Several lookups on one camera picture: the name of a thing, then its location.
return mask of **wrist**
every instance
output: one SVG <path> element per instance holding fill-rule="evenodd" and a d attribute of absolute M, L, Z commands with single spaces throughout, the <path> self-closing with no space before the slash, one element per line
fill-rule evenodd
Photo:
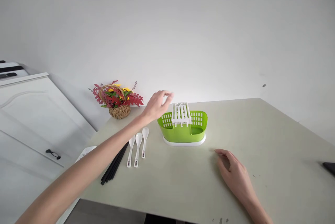
<path fill-rule="evenodd" d="M 257 198 L 246 199 L 241 201 L 241 203 L 248 212 L 262 208 L 261 203 Z"/>
<path fill-rule="evenodd" d="M 142 114 L 137 116 L 134 120 L 137 121 L 141 125 L 141 127 L 145 127 L 151 122 L 151 120 L 147 116 L 144 116 Z"/>

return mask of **wicker basket handle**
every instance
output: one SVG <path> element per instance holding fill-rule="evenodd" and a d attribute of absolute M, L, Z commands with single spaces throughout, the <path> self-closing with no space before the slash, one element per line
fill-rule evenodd
<path fill-rule="evenodd" d="M 121 98 L 122 98 L 122 100 L 125 100 L 125 95 L 123 94 L 123 90 L 120 87 L 118 87 L 114 84 L 108 84 L 108 85 L 102 86 L 101 89 L 99 90 L 99 98 L 102 100 L 102 102 L 107 104 L 107 101 L 105 100 L 105 98 L 103 96 L 101 96 L 102 91 L 107 87 L 111 87 L 111 88 L 113 87 L 113 89 L 118 89 L 119 91 L 121 91 L 121 94 L 122 94 Z"/>

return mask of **floor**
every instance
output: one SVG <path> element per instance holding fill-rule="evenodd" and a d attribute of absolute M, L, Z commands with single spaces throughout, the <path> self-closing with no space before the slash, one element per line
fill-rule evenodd
<path fill-rule="evenodd" d="M 65 224 L 143 224 L 145 218 L 142 212 L 80 199 Z"/>

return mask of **white plastic base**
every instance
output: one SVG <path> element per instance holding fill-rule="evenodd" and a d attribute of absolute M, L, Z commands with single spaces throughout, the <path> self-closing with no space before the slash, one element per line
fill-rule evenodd
<path fill-rule="evenodd" d="M 206 133 L 205 135 L 203 136 L 202 140 L 198 141 L 198 142 L 191 142 L 191 143 L 176 143 L 176 142 L 170 142 L 170 141 L 167 141 L 165 138 L 164 138 L 164 135 L 163 135 L 163 141 L 168 144 L 168 145 L 171 145 L 171 146 L 179 146 L 179 147 L 186 147 L 186 146 L 198 146 L 198 145 L 201 145 L 203 142 L 205 142 L 206 140 Z"/>

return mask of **white paper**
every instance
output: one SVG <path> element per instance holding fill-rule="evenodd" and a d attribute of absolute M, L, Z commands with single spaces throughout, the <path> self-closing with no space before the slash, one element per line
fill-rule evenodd
<path fill-rule="evenodd" d="M 91 147 L 86 147 L 82 152 L 81 154 L 79 155 L 79 157 L 77 158 L 76 162 L 78 160 L 80 160 L 82 157 L 84 157 L 86 154 L 88 154 L 90 151 L 92 151 L 94 148 L 96 148 L 97 146 L 94 145 L 94 146 L 91 146 Z"/>

